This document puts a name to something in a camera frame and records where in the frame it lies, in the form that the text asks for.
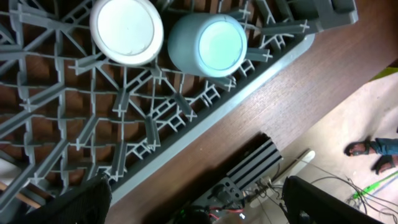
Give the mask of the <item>blue plastic cup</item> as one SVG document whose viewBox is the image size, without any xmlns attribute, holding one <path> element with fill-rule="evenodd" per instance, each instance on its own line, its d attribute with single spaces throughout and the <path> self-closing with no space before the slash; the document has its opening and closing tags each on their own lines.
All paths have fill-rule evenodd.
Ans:
<svg viewBox="0 0 398 224">
<path fill-rule="evenodd" d="M 242 25 L 227 14 L 193 13 L 172 27 L 167 51 L 183 73 L 220 78 L 234 73 L 248 49 Z"/>
</svg>

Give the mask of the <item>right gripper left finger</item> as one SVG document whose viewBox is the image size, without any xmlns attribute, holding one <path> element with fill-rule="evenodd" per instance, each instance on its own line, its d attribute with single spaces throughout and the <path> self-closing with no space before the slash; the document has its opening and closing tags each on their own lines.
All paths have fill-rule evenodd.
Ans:
<svg viewBox="0 0 398 224">
<path fill-rule="evenodd" d="M 11 224 L 103 224 L 111 201 L 108 176 L 99 174 Z"/>
</svg>

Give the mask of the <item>wooden chopstick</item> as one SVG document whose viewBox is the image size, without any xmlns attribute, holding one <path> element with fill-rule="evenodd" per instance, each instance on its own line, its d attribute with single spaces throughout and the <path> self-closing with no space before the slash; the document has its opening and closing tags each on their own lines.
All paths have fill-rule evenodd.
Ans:
<svg viewBox="0 0 398 224">
<path fill-rule="evenodd" d="M 3 192 L 5 192 L 6 189 L 7 189 L 7 185 L 1 182 L 1 190 Z M 32 200 L 31 198 L 25 196 L 24 194 L 17 193 L 16 198 L 19 199 L 20 201 L 30 205 L 31 207 L 34 207 L 34 208 L 41 207 L 41 205 L 39 203 L 37 203 L 36 201 Z"/>
</svg>

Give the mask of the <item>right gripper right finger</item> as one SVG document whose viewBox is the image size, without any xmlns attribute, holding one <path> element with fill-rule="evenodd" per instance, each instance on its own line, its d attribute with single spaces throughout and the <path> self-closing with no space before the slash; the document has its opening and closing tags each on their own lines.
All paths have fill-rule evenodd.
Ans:
<svg viewBox="0 0 398 224">
<path fill-rule="evenodd" d="M 297 176 L 286 178 L 280 205 L 289 223 L 379 223 L 378 220 L 358 211 L 348 204 Z"/>
</svg>

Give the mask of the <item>grey dishwasher rack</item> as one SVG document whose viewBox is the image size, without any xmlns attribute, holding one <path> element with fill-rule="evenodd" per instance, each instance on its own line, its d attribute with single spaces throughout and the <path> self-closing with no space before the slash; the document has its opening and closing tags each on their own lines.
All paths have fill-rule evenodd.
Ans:
<svg viewBox="0 0 398 224">
<path fill-rule="evenodd" d="M 93 1 L 1 2 L 1 157 L 20 168 L 1 192 L 45 203 L 99 172 L 118 201 L 301 56 L 315 34 L 354 24 L 354 1 L 156 1 L 164 30 L 226 14 L 248 54 L 224 78 L 176 67 L 166 49 L 123 65 L 95 45 Z"/>
</svg>

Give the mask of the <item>cream plastic cup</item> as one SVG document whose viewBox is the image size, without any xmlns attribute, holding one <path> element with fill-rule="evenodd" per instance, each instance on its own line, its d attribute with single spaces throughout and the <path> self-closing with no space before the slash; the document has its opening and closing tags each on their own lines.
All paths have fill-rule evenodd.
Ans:
<svg viewBox="0 0 398 224">
<path fill-rule="evenodd" d="M 149 0 L 95 1 L 90 32 L 105 56 L 124 65 L 151 62 L 164 41 L 162 19 Z"/>
</svg>

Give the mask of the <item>person's sandalled foot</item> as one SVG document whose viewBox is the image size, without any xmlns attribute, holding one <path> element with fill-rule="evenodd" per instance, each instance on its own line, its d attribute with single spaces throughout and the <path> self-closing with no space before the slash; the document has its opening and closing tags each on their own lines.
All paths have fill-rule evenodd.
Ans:
<svg viewBox="0 0 398 224">
<path fill-rule="evenodd" d="M 347 156 L 353 157 L 353 156 L 374 154 L 375 151 L 371 147 L 370 141 L 361 141 L 361 142 L 352 142 L 351 144 L 349 144 L 344 150 L 344 153 Z"/>
</svg>

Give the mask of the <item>white plastic fork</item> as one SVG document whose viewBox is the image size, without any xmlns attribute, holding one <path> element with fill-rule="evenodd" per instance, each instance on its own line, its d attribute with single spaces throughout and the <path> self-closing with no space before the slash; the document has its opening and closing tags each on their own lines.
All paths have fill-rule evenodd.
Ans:
<svg viewBox="0 0 398 224">
<path fill-rule="evenodd" d="M 1 159 L 1 190 L 5 190 L 19 174 L 26 168 L 26 165 L 15 165 L 9 161 Z"/>
</svg>

